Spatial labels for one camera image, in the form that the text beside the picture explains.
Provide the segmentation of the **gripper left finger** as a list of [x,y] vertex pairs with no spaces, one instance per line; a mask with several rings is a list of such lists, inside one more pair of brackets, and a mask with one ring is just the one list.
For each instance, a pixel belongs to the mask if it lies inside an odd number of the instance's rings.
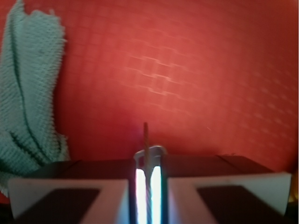
[[54,162],[8,182],[16,224],[135,223],[135,161]]

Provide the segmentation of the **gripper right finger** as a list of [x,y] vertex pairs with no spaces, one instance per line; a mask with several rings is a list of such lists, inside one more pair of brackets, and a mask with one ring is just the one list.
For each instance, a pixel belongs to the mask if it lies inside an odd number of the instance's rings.
[[165,224],[288,224],[291,175],[243,156],[163,157]]

